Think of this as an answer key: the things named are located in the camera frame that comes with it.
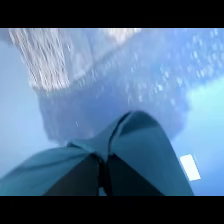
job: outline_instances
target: teal fabric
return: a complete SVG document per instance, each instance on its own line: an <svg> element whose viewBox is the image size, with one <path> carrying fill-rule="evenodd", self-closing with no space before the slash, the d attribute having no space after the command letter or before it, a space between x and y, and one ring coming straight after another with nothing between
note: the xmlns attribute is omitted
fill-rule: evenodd
<svg viewBox="0 0 224 224"><path fill-rule="evenodd" d="M1 180L0 195L43 195L90 153L105 161L116 154L164 195L193 195L166 134L144 112L125 114L92 139L34 155Z"/></svg>

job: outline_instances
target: white rectangle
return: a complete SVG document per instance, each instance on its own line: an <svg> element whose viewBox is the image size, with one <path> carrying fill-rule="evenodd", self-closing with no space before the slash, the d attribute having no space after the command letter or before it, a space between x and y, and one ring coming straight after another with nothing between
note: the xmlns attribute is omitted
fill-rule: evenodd
<svg viewBox="0 0 224 224"><path fill-rule="evenodd" d="M180 161L190 181L201 179L192 155L181 156Z"/></svg>

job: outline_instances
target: teal object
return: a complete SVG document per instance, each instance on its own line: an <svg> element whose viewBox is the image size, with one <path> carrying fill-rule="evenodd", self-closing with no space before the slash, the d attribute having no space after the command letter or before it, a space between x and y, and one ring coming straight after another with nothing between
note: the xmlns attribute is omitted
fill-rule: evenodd
<svg viewBox="0 0 224 224"><path fill-rule="evenodd" d="M0 195L98 195L100 187L107 195L193 196L163 129L138 111L94 138L32 156L0 181Z"/></svg>

